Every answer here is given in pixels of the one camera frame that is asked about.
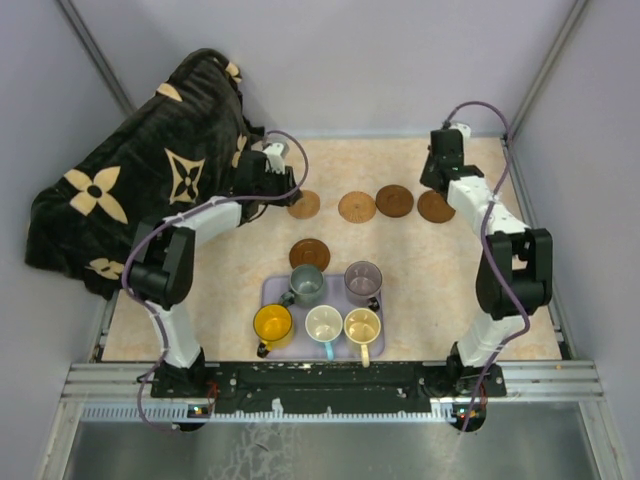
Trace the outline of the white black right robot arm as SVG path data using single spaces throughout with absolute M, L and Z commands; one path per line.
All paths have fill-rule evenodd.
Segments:
M 464 163 L 463 133 L 430 132 L 420 182 L 466 220 L 481 243 L 475 292 L 479 311 L 447 358 L 447 384 L 470 395 L 504 347 L 528 333 L 531 316 L 552 297 L 553 239 L 519 220 L 490 189 L 484 173 Z

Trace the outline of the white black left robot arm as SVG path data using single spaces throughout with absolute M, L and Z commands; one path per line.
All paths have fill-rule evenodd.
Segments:
M 154 381 L 161 389 L 189 397 L 206 389 L 205 355 L 185 304 L 196 248 L 248 222 L 261 205 L 289 206 L 300 197 L 293 168 L 285 164 L 287 151 L 276 142 L 245 152 L 229 191 L 184 212 L 138 223 L 122 285 L 153 322 L 161 344 Z

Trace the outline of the light woven rattan coaster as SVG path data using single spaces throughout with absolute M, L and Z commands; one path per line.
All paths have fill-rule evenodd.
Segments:
M 320 197 L 316 192 L 303 190 L 301 198 L 289 206 L 287 212 L 295 219 L 307 220 L 319 212 L 320 206 Z

